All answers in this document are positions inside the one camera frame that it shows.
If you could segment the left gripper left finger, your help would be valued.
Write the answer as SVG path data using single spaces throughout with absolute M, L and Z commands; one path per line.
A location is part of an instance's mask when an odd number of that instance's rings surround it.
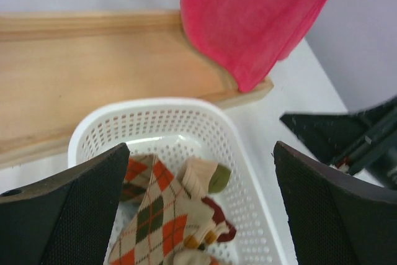
M 102 264 L 130 151 L 121 143 L 1 194 L 1 264 Z

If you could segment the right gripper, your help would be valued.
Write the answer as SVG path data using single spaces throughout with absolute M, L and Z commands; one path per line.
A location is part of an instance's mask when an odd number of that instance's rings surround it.
M 366 170 L 396 189 L 395 97 L 356 113 L 285 113 L 280 121 L 320 162 L 351 176 Z

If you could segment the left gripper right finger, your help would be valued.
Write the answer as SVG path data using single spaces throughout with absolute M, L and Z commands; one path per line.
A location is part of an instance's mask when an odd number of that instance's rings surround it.
M 274 163 L 299 264 L 396 264 L 396 191 L 281 141 Z

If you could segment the argyle sock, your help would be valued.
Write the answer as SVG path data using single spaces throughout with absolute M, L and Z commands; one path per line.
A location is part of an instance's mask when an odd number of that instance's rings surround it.
M 122 184 L 121 202 L 140 203 L 143 200 L 157 161 L 158 156 L 154 154 L 129 156 Z
M 139 205 L 110 251 L 110 264 L 172 264 L 189 249 L 184 240 L 212 223 L 213 210 L 192 198 L 160 159 Z

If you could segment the beige striped sock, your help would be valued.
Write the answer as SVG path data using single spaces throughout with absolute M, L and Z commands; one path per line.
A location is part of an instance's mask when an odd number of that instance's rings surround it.
M 177 173 L 178 180 L 194 199 L 217 194 L 226 188 L 231 170 L 216 161 L 190 157 Z
M 204 250 L 214 243 L 226 243 L 236 236 L 235 227 L 227 221 L 221 207 L 209 197 L 202 198 L 202 202 L 213 210 L 212 223 L 203 232 L 189 235 L 184 240 L 184 247 Z

